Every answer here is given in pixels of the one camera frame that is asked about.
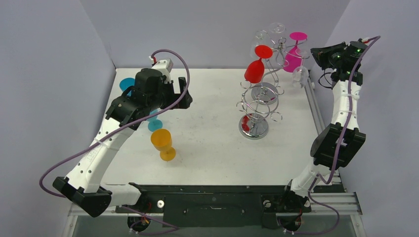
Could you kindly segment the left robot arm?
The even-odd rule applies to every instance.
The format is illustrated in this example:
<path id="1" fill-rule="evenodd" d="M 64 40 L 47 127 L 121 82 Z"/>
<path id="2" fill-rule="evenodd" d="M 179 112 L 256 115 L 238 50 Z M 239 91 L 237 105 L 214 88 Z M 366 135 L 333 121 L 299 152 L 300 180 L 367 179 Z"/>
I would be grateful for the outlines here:
<path id="1" fill-rule="evenodd" d="M 187 109 L 192 103 L 188 92 L 190 77 L 179 77 L 180 93 L 162 70 L 145 68 L 134 83 L 115 98 L 91 146 L 82 151 L 81 160 L 64 177 L 56 177 L 53 187 L 91 217 L 100 216 L 111 206 L 128 205 L 134 212 L 147 207 L 139 186 L 102 184 L 102 178 L 124 142 L 139 125 L 170 109 Z"/>

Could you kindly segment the pink wine glass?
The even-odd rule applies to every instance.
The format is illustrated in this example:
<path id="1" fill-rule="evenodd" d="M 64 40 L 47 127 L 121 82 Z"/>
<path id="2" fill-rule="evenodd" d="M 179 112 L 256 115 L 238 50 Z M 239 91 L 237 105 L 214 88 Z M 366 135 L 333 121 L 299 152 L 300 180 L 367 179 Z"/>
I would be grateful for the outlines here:
<path id="1" fill-rule="evenodd" d="M 289 50 L 286 50 L 284 71 L 292 73 L 297 67 L 301 66 L 303 62 L 303 56 L 299 51 L 299 45 L 306 42 L 307 34 L 303 32 L 292 32 L 290 33 L 290 39 L 294 40 L 294 45 Z"/>

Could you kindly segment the blue wine glass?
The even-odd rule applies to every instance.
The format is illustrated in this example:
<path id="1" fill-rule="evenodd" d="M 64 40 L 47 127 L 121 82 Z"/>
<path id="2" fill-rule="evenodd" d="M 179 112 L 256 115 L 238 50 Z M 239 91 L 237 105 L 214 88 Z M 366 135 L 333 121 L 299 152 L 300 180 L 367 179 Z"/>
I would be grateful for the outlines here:
<path id="1" fill-rule="evenodd" d="M 148 122 L 148 130 L 150 132 L 154 132 L 158 129 L 162 129 L 163 128 L 163 122 L 161 120 L 158 119 L 158 116 L 153 116 L 149 119 L 146 120 Z"/>
<path id="2" fill-rule="evenodd" d="M 125 78 L 121 80 L 119 87 L 122 92 L 125 92 L 127 89 L 131 88 L 135 84 L 134 78 Z"/>

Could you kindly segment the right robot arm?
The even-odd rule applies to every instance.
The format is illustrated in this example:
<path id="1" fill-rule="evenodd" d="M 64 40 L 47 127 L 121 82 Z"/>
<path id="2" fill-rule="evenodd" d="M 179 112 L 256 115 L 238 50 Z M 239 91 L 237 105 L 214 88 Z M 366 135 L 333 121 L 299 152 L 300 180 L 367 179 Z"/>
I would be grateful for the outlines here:
<path id="1" fill-rule="evenodd" d="M 319 182 L 329 184 L 335 171 L 346 167 L 363 146 L 366 135 L 358 125 L 357 103 L 363 84 L 359 68 L 368 48 L 365 42 L 358 40 L 310 50 L 322 70 L 333 70 L 333 115 L 331 123 L 313 141 L 312 161 L 279 196 L 279 206 L 283 210 L 301 210 L 313 188 Z"/>

